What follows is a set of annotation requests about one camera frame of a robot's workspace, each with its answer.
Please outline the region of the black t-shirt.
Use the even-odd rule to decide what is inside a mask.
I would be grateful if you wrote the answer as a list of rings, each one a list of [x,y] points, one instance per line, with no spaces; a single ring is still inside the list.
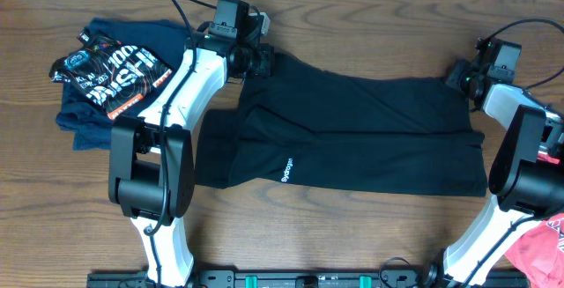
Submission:
[[[483,141],[466,99],[439,78],[348,77],[279,53],[271,76],[246,80],[236,108],[206,113],[195,175],[211,188],[259,178],[482,197]]]

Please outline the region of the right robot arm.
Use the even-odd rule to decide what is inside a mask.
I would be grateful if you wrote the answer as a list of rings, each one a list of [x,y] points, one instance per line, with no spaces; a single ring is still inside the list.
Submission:
[[[563,211],[563,116],[529,91],[486,80],[486,67],[459,59],[445,83],[495,119],[506,135],[492,164],[491,195],[465,233],[419,278],[420,287],[482,285],[523,235]],[[474,80],[485,86],[472,87]]]

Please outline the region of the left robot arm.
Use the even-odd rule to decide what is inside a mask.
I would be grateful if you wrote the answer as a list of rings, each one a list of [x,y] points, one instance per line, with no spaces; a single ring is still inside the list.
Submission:
[[[111,130],[108,197],[142,238],[149,268],[118,277],[115,287],[184,287],[194,265],[184,231],[195,187],[191,134],[229,78],[266,77],[274,48],[260,33],[196,33],[163,93],[140,115],[118,117]]]

